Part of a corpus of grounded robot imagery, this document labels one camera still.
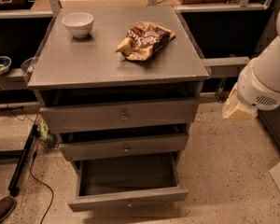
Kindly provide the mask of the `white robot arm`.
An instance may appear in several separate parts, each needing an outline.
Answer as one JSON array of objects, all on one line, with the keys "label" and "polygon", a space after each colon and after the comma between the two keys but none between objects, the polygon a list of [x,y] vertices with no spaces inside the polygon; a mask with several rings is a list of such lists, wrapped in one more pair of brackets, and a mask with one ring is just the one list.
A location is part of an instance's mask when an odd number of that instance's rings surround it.
[{"label": "white robot arm", "polygon": [[238,76],[222,108],[224,119],[253,119],[259,110],[274,110],[280,106],[280,11],[276,32],[276,38]]}]

